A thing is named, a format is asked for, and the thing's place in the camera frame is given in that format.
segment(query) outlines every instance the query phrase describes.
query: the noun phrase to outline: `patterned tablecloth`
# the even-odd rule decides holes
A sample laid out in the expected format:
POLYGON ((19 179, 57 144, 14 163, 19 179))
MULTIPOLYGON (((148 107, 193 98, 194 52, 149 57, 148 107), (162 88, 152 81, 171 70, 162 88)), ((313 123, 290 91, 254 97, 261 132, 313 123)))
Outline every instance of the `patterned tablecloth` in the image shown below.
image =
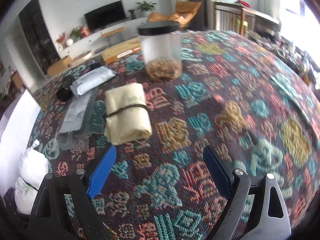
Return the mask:
MULTIPOLYGON (((113 239, 205 239, 226 204, 202 159, 210 144, 234 168, 253 176, 273 173, 294 227, 319 184, 319 102, 281 60, 235 33, 184 33, 182 38, 183 74, 177 80, 151 82, 140 53, 109 65, 118 76, 95 94, 88 151, 53 147, 68 107, 55 95, 62 76, 35 95, 44 110, 29 143, 41 142, 39 151, 58 176, 86 167, 109 146, 103 135, 104 91, 141 83, 153 135, 116 147, 111 174, 93 200, 113 239)), ((81 65, 66 74, 88 71, 81 65)), ((248 198, 242 225, 251 204, 248 198)), ((76 222, 75 227, 82 235, 76 222)))

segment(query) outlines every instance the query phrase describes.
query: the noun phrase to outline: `leather chair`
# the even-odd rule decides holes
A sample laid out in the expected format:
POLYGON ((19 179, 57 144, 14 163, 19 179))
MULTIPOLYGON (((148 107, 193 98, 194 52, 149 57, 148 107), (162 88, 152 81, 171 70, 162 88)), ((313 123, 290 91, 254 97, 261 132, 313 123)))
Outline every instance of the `leather chair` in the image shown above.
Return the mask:
POLYGON ((200 2, 176 2, 176 11, 172 15, 161 15, 153 12, 148 17, 148 22, 157 21, 176 21, 179 22, 180 28, 185 27, 197 14, 201 6, 200 2))

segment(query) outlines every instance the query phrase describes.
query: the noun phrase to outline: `plastic jar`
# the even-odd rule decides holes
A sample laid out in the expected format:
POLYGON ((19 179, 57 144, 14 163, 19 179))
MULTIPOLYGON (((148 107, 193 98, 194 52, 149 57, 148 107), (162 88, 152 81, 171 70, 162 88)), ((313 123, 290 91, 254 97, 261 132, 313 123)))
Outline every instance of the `plastic jar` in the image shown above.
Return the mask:
POLYGON ((146 71, 153 81, 182 74, 181 35, 175 21, 150 22, 138 27, 146 71))

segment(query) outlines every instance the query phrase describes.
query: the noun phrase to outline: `television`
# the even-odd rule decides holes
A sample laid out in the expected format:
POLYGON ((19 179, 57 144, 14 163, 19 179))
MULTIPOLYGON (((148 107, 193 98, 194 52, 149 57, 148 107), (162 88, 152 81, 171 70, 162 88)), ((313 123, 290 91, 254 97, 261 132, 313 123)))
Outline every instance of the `television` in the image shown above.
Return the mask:
POLYGON ((90 31, 94 32, 109 24, 125 20, 122 1, 107 4, 84 15, 90 31))

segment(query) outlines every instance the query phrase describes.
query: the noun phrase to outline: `blue gripper pad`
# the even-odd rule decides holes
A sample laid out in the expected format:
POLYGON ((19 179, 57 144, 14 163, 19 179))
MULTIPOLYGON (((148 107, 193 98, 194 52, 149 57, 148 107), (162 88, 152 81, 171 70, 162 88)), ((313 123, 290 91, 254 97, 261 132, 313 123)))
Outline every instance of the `blue gripper pad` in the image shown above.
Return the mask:
POLYGON ((226 173, 223 165, 221 165, 216 158, 215 154, 217 155, 216 152, 213 153, 211 149, 206 146, 203 150, 203 160, 219 193, 229 200, 232 196, 230 177, 226 173))
POLYGON ((87 190, 89 199, 93 199, 95 195, 100 193, 115 160, 116 147, 111 146, 90 176, 89 187, 87 190))

